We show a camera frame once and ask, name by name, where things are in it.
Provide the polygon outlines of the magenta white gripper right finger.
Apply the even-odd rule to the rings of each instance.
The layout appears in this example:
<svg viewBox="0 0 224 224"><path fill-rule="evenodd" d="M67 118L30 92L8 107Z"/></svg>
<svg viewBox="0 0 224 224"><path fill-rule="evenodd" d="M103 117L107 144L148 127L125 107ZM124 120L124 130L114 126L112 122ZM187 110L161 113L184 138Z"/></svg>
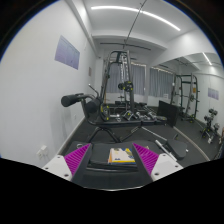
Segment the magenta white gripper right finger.
<svg viewBox="0 0 224 224"><path fill-rule="evenodd" d="M132 153L139 171L142 174L147 174L152 181L159 180L183 169L168 154L157 154L136 143L133 144Z"/></svg>

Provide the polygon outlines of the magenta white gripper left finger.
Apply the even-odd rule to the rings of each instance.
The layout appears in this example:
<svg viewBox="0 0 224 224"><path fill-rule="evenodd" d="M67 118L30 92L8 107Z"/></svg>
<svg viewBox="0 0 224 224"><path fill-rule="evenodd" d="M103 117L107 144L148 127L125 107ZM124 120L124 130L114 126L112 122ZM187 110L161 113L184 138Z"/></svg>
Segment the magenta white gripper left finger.
<svg viewBox="0 0 224 224"><path fill-rule="evenodd" d="M68 181L81 181L91 156L91 144L82 145L66 156L56 155L43 170Z"/></svg>

